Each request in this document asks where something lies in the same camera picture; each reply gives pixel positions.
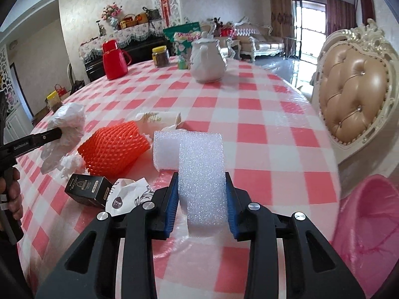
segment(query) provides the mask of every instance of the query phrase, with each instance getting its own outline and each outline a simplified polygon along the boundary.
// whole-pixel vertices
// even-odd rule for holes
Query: floor
[[[257,56],[255,65],[272,71],[293,87],[309,84],[313,73],[316,72],[316,65],[314,64],[294,59],[284,59],[280,56]]]

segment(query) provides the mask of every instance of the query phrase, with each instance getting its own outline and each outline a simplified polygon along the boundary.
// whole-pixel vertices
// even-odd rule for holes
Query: sliding glass door
[[[307,0],[293,0],[295,57],[312,64],[326,41],[326,6]]]

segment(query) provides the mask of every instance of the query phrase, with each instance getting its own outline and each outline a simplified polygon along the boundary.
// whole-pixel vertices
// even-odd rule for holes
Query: checkered tablecloth
[[[273,212],[304,212],[331,240],[340,185],[328,134],[306,99],[261,67],[229,59],[220,82],[199,84],[175,63],[156,69],[152,61],[144,62],[120,79],[93,82],[66,102],[86,106],[82,142],[98,128],[132,120],[139,112],[181,112],[183,128],[222,134],[226,171],[236,187]],[[48,119],[33,133],[46,130]],[[99,210],[70,199],[64,193],[67,181],[57,172],[40,173],[39,149],[18,162],[25,210],[20,258],[35,289]],[[121,177],[143,176],[157,188],[169,184],[171,172],[158,173],[144,154]],[[179,210],[171,238],[154,241],[153,247],[159,298],[243,298],[249,244],[234,241],[227,229],[215,237],[189,237]],[[282,255],[279,266],[283,298]]]

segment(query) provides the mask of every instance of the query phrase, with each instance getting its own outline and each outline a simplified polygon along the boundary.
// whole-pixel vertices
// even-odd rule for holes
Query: vase
[[[119,21],[117,20],[117,18],[111,17],[109,19],[109,24],[114,30],[118,30]]]

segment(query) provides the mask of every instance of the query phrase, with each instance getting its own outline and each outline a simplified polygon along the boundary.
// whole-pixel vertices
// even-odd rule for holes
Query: pink plastic bag
[[[368,177],[342,200],[332,245],[370,298],[399,259],[399,192],[385,177]]]

